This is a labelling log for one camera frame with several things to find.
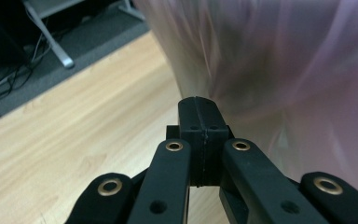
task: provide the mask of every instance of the light wood tabletop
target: light wood tabletop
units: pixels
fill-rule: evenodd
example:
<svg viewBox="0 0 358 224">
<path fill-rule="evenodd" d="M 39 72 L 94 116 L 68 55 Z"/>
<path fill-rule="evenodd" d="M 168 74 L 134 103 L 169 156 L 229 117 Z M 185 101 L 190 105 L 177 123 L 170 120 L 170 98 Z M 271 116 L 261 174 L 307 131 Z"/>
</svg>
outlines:
<svg viewBox="0 0 358 224">
<path fill-rule="evenodd" d="M 149 166 L 181 100 L 152 34 L 0 119 L 0 223 L 63 223 L 97 176 Z M 227 223 L 218 188 L 191 189 L 188 223 Z"/>
</svg>

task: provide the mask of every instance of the plastic sheet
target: plastic sheet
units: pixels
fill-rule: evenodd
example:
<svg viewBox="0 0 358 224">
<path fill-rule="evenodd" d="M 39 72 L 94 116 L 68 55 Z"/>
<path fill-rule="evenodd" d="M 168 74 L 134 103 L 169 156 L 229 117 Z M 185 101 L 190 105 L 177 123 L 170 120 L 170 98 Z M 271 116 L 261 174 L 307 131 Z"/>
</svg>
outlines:
<svg viewBox="0 0 358 224">
<path fill-rule="evenodd" d="M 287 176 L 323 171 L 358 189 L 358 1 L 135 3 L 183 97 L 216 101 Z"/>
</svg>

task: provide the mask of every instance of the round hole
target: round hole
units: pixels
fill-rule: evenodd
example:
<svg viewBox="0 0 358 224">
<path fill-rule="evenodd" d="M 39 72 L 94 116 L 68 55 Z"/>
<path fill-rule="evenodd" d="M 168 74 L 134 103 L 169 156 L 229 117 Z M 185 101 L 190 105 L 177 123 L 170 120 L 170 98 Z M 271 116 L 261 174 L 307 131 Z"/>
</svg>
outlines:
<svg viewBox="0 0 358 224">
<path fill-rule="evenodd" d="M 316 177 L 313 179 L 313 184 L 316 188 L 328 194 L 339 195 L 344 191 L 336 181 L 326 177 Z"/>
<path fill-rule="evenodd" d="M 244 143 L 244 142 L 234 142 L 232 144 L 232 146 L 237 149 L 237 150 L 241 150 L 241 151 L 246 151 L 246 150 L 249 150 L 251 149 L 251 147 L 247 144 L 247 143 Z"/>
<path fill-rule="evenodd" d="M 165 210 L 167 210 L 167 204 L 163 201 L 156 200 L 150 204 L 149 208 L 152 213 L 161 214 L 164 213 Z"/>
<path fill-rule="evenodd" d="M 179 151 L 183 148 L 180 142 L 170 142 L 165 146 L 169 151 Z"/>
<path fill-rule="evenodd" d="M 300 208 L 298 207 L 298 205 L 290 201 L 284 201 L 283 203 L 281 203 L 281 208 L 283 209 L 283 211 L 290 214 L 300 213 Z"/>
<path fill-rule="evenodd" d="M 117 194 L 123 184 L 117 178 L 104 180 L 100 186 L 98 186 L 98 193 L 101 196 L 112 196 Z"/>
</svg>

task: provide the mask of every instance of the desk leg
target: desk leg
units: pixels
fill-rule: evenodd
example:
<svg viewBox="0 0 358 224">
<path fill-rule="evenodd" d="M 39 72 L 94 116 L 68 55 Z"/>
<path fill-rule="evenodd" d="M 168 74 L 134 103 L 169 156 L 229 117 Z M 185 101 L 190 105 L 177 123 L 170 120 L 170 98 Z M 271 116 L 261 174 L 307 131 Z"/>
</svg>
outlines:
<svg viewBox="0 0 358 224">
<path fill-rule="evenodd" d="M 131 6 L 130 0 L 124 0 L 124 4 L 125 4 L 125 6 L 118 7 L 121 11 L 128 13 L 128 14 L 132 15 L 133 17 L 138 18 L 141 21 L 145 20 L 145 16 L 142 15 L 142 13 L 139 10 L 137 10 Z"/>
<path fill-rule="evenodd" d="M 39 16 L 37 15 L 34 8 L 31 6 L 31 4 L 28 1 L 22 2 L 25 5 L 25 8 L 30 13 L 31 17 L 34 20 L 34 23 L 37 27 L 42 31 L 43 35 L 48 40 L 49 44 L 51 45 L 51 49 L 54 51 L 58 59 L 61 61 L 63 66 L 65 68 L 71 68 L 73 67 L 74 61 L 66 54 L 66 52 L 61 48 L 61 46 L 54 40 L 53 36 L 48 31 L 48 28 L 45 26 L 45 24 L 40 20 Z"/>
</svg>

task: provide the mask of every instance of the floor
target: floor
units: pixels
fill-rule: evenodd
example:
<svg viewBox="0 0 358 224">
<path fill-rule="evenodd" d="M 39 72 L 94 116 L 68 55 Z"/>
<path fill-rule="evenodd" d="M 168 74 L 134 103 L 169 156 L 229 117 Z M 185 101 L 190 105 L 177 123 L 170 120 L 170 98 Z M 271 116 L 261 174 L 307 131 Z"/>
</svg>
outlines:
<svg viewBox="0 0 358 224">
<path fill-rule="evenodd" d="M 120 11 L 117 3 L 93 18 L 84 18 L 59 40 L 62 48 L 75 61 L 75 67 L 63 68 L 50 50 L 22 87 L 0 99 L 0 117 L 147 31 L 144 21 Z M 1 68 L 0 73 L 7 73 L 7 68 Z"/>
</svg>

